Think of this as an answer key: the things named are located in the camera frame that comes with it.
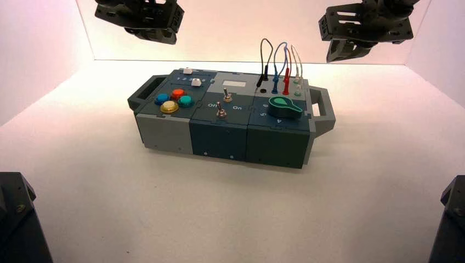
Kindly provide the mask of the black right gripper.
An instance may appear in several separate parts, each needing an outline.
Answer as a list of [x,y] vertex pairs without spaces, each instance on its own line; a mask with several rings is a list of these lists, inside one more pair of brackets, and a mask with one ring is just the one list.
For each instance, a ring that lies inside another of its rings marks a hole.
[[412,39],[409,16],[413,13],[414,5],[352,3],[326,8],[326,13],[319,20],[321,39],[330,41],[326,62],[364,57],[379,42],[400,44]]

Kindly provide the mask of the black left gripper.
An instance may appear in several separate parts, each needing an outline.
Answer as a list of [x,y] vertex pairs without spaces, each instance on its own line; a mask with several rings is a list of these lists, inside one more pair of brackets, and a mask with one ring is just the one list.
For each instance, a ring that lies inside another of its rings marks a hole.
[[175,33],[179,31],[184,9],[177,1],[163,3],[139,0],[97,1],[95,16],[124,27],[126,32],[138,38],[147,38],[149,41],[163,44],[176,44]]

